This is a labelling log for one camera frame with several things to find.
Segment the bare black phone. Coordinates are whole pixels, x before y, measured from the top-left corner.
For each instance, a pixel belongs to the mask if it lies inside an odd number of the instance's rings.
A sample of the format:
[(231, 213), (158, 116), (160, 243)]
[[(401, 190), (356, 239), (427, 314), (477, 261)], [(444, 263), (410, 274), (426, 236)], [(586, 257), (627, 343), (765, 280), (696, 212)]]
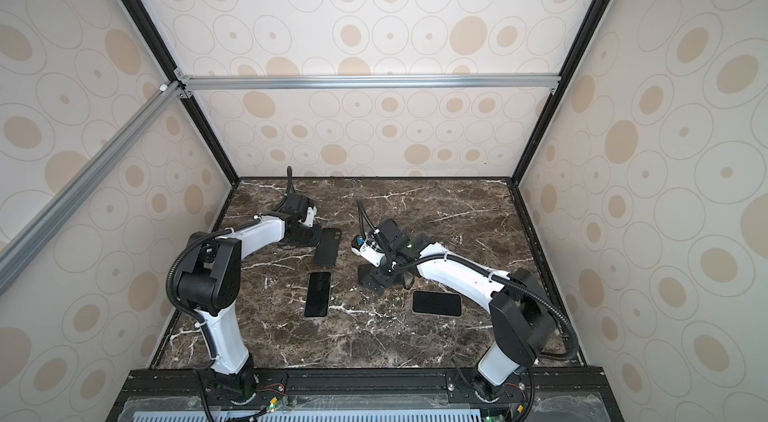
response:
[(309, 276), (304, 316), (322, 318), (328, 315), (332, 273), (312, 272)]

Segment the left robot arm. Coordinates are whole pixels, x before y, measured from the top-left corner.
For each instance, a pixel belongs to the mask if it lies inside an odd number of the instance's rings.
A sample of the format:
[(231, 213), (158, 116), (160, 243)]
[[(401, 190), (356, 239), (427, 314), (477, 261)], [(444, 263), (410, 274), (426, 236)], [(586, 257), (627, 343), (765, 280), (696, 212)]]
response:
[(195, 232), (168, 271), (167, 298), (194, 320), (206, 343), (211, 363), (203, 375), (238, 403), (251, 400), (257, 384), (235, 310), (242, 261), (270, 244), (317, 246), (322, 227), (316, 214), (312, 199), (288, 192), (274, 210), (240, 228)]

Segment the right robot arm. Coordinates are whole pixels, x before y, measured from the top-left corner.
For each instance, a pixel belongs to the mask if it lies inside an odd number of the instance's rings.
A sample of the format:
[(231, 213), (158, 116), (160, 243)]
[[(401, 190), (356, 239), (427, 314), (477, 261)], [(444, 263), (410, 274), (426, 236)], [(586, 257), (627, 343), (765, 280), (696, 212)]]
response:
[(471, 379), (483, 401), (498, 399), (510, 376), (531, 368), (558, 328), (556, 308), (525, 269), (509, 272), (480, 265), (426, 236), (405, 234), (392, 219), (356, 236), (351, 248), (366, 260), (358, 267), (359, 283), (379, 295), (412, 275), (454, 290), (489, 314), (494, 341)]

